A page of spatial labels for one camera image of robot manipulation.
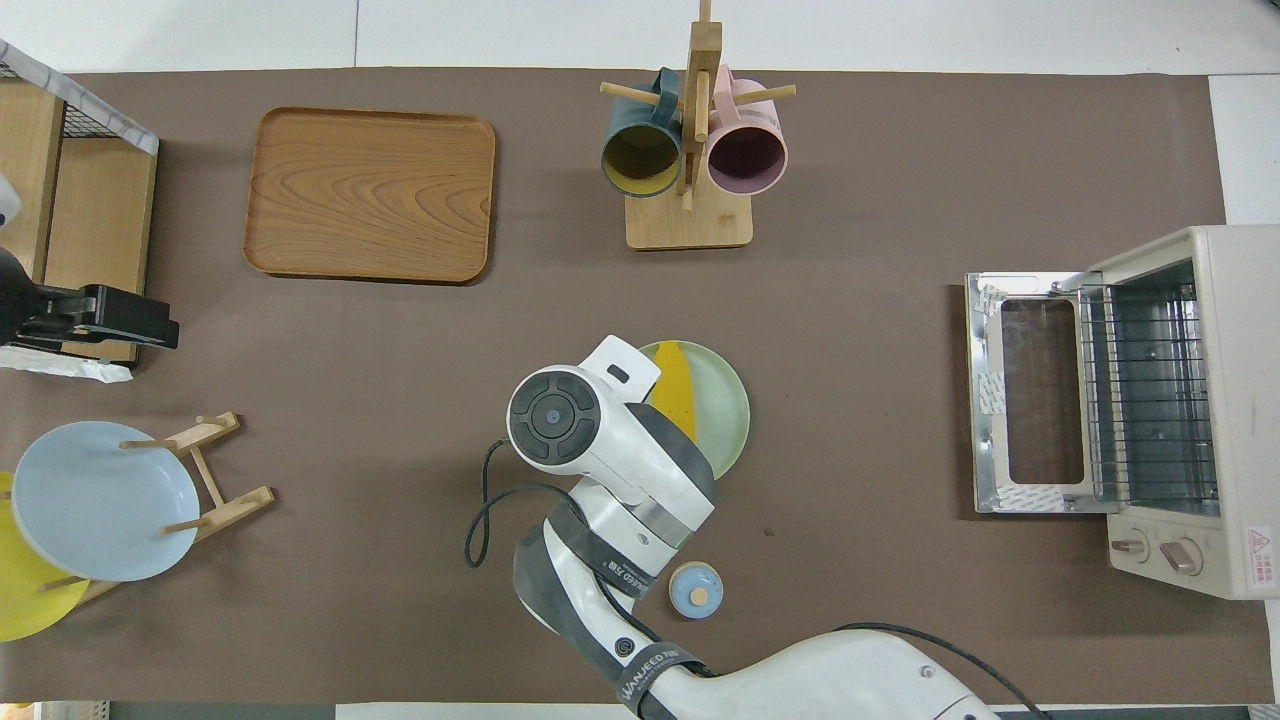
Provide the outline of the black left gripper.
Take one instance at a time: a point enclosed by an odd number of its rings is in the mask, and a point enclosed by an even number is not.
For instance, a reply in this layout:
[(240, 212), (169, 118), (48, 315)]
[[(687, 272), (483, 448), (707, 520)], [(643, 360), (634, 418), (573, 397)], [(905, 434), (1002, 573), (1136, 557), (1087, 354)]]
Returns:
[(54, 343), (72, 338), (97, 311), (97, 328), (115, 340), (174, 350), (180, 324), (172, 306), (119, 288), (64, 290), (36, 284), (6, 249), (1, 250), (1, 343), (69, 357), (136, 366), (129, 343)]

